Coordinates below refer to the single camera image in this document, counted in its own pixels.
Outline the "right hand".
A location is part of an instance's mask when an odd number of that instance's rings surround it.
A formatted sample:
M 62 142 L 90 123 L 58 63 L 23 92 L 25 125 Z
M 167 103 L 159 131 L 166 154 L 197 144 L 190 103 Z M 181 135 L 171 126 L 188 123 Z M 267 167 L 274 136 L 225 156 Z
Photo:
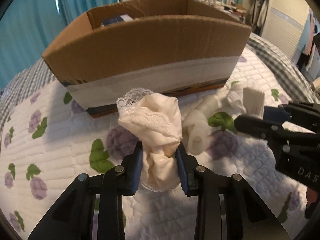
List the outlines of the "right hand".
M 310 218 L 319 202 L 318 193 L 308 187 L 306 191 L 306 199 L 307 199 L 307 204 L 306 204 L 306 210 L 305 210 L 305 217 Z

